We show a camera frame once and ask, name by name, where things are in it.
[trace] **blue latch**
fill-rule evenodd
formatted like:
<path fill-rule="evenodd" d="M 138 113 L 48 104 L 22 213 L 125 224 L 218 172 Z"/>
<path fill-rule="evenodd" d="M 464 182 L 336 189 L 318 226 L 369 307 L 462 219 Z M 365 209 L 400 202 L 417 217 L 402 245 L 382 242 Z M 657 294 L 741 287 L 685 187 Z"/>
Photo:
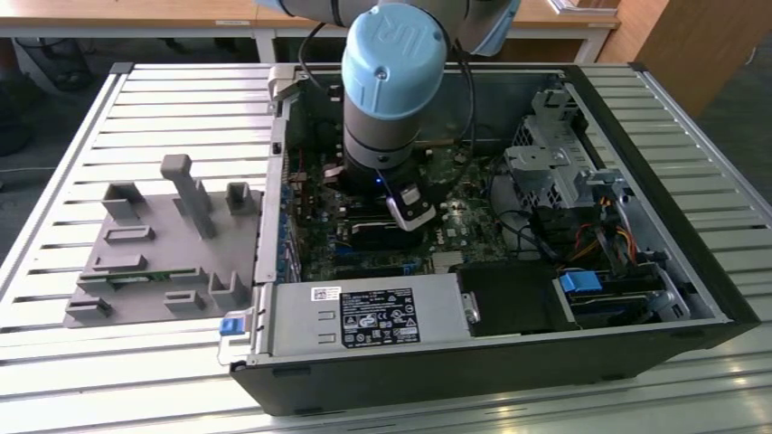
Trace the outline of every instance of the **blue latch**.
<path fill-rule="evenodd" d="M 562 292 L 589 292 L 602 290 L 594 271 L 568 271 L 560 276 Z"/>
<path fill-rule="evenodd" d="M 241 318 L 222 318 L 220 321 L 220 336 L 238 336 L 245 333 L 244 328 L 245 319 Z"/>

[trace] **metal slatted table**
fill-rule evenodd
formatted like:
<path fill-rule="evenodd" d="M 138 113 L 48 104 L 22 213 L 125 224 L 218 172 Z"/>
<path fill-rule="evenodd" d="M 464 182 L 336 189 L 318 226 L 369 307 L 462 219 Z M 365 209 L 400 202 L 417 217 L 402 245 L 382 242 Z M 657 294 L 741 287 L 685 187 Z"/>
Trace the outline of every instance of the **metal slatted table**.
<path fill-rule="evenodd" d="M 0 269 L 0 432 L 669 433 L 772 423 L 772 213 L 648 74 L 622 66 L 584 71 L 764 321 L 752 332 L 629 381 L 273 418 L 217 363 L 217 319 L 62 329 L 108 182 L 170 193 L 158 163 L 185 152 L 209 191 L 261 188 L 268 70 L 137 65 L 108 77 Z"/>

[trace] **light blue robot joint cap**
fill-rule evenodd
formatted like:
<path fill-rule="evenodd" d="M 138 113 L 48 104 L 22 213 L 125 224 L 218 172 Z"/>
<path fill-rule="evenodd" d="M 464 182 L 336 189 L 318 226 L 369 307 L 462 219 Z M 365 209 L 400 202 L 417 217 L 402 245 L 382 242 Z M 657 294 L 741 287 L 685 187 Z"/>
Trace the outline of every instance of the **light blue robot joint cap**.
<path fill-rule="evenodd" d="M 442 81 L 448 45 L 434 18 L 414 6 L 378 5 L 348 31 L 342 82 L 357 108 L 398 120 L 429 103 Z"/>

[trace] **warning label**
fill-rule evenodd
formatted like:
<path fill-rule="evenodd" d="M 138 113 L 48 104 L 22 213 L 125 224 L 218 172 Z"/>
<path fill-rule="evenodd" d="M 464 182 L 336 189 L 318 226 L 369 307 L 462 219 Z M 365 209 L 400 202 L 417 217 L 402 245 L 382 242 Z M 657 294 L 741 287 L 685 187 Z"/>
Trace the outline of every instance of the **warning label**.
<path fill-rule="evenodd" d="M 341 293 L 340 325 L 346 348 L 421 342 L 412 289 Z"/>

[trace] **motherboard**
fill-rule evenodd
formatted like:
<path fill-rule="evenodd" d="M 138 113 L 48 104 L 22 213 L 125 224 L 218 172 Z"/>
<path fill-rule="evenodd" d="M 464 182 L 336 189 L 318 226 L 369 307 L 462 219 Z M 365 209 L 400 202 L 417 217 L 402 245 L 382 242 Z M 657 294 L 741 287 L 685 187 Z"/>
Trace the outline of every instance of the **motherboard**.
<path fill-rule="evenodd" d="M 416 152 L 432 183 L 452 180 L 466 163 L 466 153 L 453 144 Z M 510 256 L 486 199 L 489 158 L 468 165 L 457 188 L 437 206 L 437 218 L 405 232 L 393 223 L 385 197 L 365 200 L 322 185 L 322 166 L 334 157 L 308 149 L 289 156 L 285 213 L 297 241 L 300 281 L 446 273 L 464 262 Z"/>

